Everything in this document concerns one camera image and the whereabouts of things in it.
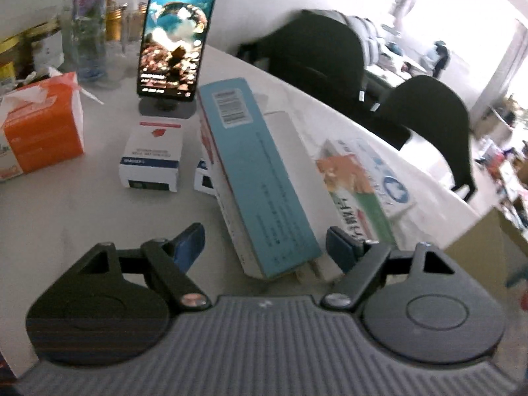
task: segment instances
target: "video on screen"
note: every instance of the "video on screen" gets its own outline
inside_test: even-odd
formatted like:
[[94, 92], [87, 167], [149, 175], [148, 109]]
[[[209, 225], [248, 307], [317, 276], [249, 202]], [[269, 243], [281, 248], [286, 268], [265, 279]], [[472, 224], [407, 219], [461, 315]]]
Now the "video on screen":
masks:
[[140, 91], [192, 99], [214, 0], [150, 0]]

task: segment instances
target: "barcode sticker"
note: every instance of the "barcode sticker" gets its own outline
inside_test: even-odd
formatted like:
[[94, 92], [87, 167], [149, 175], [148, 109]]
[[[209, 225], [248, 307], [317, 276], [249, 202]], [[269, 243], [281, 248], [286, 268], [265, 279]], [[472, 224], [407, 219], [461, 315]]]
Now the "barcode sticker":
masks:
[[239, 89], [217, 92], [213, 94], [213, 98], [225, 128], [253, 122]]

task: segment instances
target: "black chair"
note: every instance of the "black chair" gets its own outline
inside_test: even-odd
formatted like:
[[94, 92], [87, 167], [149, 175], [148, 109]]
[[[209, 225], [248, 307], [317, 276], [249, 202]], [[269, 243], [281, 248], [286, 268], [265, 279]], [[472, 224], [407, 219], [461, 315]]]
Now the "black chair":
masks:
[[356, 33], [327, 16], [303, 11], [297, 18], [237, 54], [249, 63], [267, 58], [269, 73], [336, 109], [382, 139], [402, 145], [410, 132], [374, 117], [362, 101], [363, 49]]
[[471, 171], [469, 116], [455, 92], [429, 76], [417, 76], [394, 89], [375, 114], [413, 130], [435, 146], [453, 173], [452, 190], [468, 186], [464, 201], [469, 201], [477, 190]]

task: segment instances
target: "plastic bottle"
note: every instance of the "plastic bottle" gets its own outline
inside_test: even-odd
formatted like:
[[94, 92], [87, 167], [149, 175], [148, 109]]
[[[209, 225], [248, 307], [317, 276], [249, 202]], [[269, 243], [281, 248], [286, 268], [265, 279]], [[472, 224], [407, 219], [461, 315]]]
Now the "plastic bottle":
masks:
[[105, 75], [106, 0], [73, 0], [72, 47], [81, 81]]

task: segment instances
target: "screw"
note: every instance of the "screw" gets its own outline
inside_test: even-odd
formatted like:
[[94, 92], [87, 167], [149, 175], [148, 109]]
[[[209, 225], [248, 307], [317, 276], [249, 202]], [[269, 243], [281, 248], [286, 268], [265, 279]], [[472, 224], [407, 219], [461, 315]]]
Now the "screw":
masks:
[[203, 309], [209, 304], [209, 299], [201, 293], [187, 293], [180, 298], [180, 303], [186, 308]]
[[321, 304], [327, 309], [345, 310], [352, 304], [352, 299], [343, 293], [329, 293], [323, 298]]

